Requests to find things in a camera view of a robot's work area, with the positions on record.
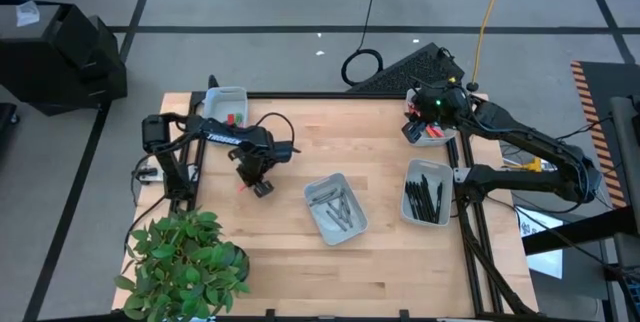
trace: floor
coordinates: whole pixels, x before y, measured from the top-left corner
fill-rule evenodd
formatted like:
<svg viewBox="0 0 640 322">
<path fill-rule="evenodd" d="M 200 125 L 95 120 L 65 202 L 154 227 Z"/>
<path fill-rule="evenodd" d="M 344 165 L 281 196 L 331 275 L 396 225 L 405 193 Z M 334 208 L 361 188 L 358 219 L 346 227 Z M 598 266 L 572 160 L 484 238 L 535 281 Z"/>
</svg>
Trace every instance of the floor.
<svg viewBox="0 0 640 322">
<path fill-rule="evenodd" d="M 129 32 L 123 48 L 129 96 L 109 109 L 52 278 L 40 283 L 72 184 L 82 180 L 76 173 L 97 113 L 83 110 L 47 118 L 18 103 L 22 123 L 0 165 L 0 190 L 5 191 L 0 214 L 0 249 L 5 251 L 0 259 L 2 321 L 23 320 L 34 289 L 46 294 L 41 303 L 32 300 L 29 316 L 49 319 L 109 312 L 112 278 L 122 261 L 124 231 L 133 214 L 128 178 L 142 155 L 140 121 L 158 110 L 163 93 L 203 90 L 212 73 L 222 85 L 251 91 L 344 91 L 348 86 L 341 81 L 340 66 L 359 43 L 357 26 L 364 22 L 368 2 L 50 1 L 75 3 L 87 15 L 98 14 L 119 32 L 121 43 Z M 477 30 L 456 27 L 478 27 L 488 1 L 374 0 L 370 25 L 389 26 L 390 32 L 369 34 L 364 46 L 377 49 L 390 65 L 435 42 L 447 47 L 470 75 Z M 605 1 L 618 26 L 640 26 L 637 0 Z M 139 33 L 131 33 L 129 25 L 139 26 L 134 29 Z M 496 29 L 486 36 L 480 91 L 523 123 L 552 136 L 586 124 L 570 62 L 624 62 L 614 38 L 598 29 L 607 27 L 607 21 L 596 0 L 497 0 L 489 26 L 517 28 Z M 571 28 L 558 34 L 553 27 Z M 637 29 L 626 31 L 637 34 Z M 640 36 L 623 39 L 640 59 Z M 374 72 L 374 63 L 356 60 L 350 78 L 365 79 Z M 0 100 L 16 102 L 5 90 L 0 90 Z M 589 136 L 577 135 L 570 141 L 595 154 Z M 522 196 L 550 208 L 564 207 L 550 195 Z M 577 214 L 589 216 L 605 209 L 592 203 Z M 534 284 L 543 312 L 603 319 L 597 300 L 560 293 L 536 275 Z"/>
</svg>

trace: green leaves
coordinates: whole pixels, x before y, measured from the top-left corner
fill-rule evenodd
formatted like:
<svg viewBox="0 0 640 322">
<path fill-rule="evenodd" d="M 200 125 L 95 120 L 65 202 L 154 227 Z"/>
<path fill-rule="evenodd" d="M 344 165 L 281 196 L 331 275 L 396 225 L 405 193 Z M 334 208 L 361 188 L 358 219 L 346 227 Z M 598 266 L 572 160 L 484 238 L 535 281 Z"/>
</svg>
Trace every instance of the green leaves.
<svg viewBox="0 0 640 322">
<path fill-rule="evenodd" d="M 176 248 L 172 245 L 162 244 L 158 248 L 151 251 L 151 254 L 155 258 L 167 258 L 176 252 Z"/>
<path fill-rule="evenodd" d="M 131 237 L 137 239 L 138 241 L 146 241 L 147 237 L 149 237 L 149 234 L 147 233 L 147 231 L 137 230 L 131 232 Z"/>
<path fill-rule="evenodd" d="M 136 242 L 127 246 L 127 254 L 135 283 L 124 276 L 114 279 L 118 288 L 132 292 L 123 307 L 129 318 L 206 319 L 222 308 L 229 312 L 234 295 L 249 293 L 239 280 L 248 274 L 248 257 L 233 243 L 220 241 L 217 219 L 212 212 L 178 210 L 131 232 Z"/>
<path fill-rule="evenodd" d="M 113 280 L 115 281 L 116 287 L 118 288 L 132 292 L 136 289 L 136 284 L 125 276 L 117 276 Z"/>
<path fill-rule="evenodd" d="M 200 272 L 192 266 L 187 267 L 187 271 L 185 272 L 187 276 L 187 280 L 191 283 L 200 282 Z"/>
</svg>

